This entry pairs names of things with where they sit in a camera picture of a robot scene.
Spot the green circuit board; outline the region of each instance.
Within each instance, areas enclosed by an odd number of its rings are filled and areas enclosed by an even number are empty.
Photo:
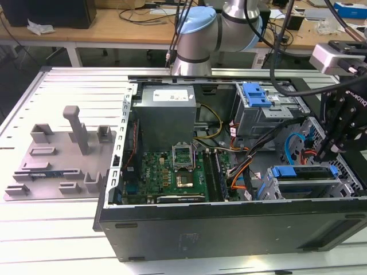
[[[173,167],[172,151],[145,152],[142,159],[141,178],[136,191],[126,196],[128,204],[144,204],[147,197],[154,199],[162,195],[200,195],[209,202],[202,154],[203,152],[197,152],[194,155],[194,169],[191,172],[192,187],[178,187],[177,177],[180,172],[175,171]],[[229,156],[227,153],[221,153],[218,156],[224,173],[231,167]],[[189,151],[176,153],[177,163],[188,160],[190,160]]]

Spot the blue drive bracket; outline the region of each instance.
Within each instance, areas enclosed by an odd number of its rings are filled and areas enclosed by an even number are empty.
[[[333,173],[335,178],[339,176],[339,170],[335,165],[330,165],[330,171]]]
[[[243,83],[243,94],[248,100],[250,107],[270,107],[271,102],[259,83]]]
[[[291,166],[275,166],[271,168],[271,172],[275,178],[279,176],[297,176],[294,168]]]

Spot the gray robot arm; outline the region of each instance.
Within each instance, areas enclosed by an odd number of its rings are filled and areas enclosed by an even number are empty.
[[[247,9],[249,20],[261,32],[262,20],[259,16],[257,0],[247,0]],[[203,27],[196,24],[193,29],[190,29],[190,23],[204,13],[213,17],[210,23],[206,23]],[[211,13],[215,14],[211,7],[193,7],[190,9],[183,31],[179,36],[177,57],[172,74],[182,76],[211,75],[210,53],[242,52],[254,47],[258,42],[257,36],[245,18],[243,0],[229,0],[223,6],[222,14],[215,16]]]

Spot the gray peg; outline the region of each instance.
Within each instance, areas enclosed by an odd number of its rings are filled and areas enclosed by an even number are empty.
[[[82,127],[79,121],[79,107],[78,106],[66,106],[63,111],[63,116],[70,122],[70,126],[73,129],[73,133],[78,142],[79,149],[82,155],[88,155],[88,133],[85,127]]]

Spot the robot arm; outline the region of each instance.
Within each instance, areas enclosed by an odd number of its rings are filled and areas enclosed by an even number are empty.
[[[212,52],[241,52],[258,42],[244,14],[244,0],[229,0],[222,14],[211,7],[193,7],[185,20],[177,45],[172,74],[211,75]],[[262,20],[257,0],[247,0],[249,19],[261,32]]]
[[[367,44],[329,41],[316,45],[310,63],[320,72],[339,75],[341,83],[367,73]],[[326,137],[318,145],[321,161],[337,153],[367,149],[367,80],[321,95],[320,121]]]

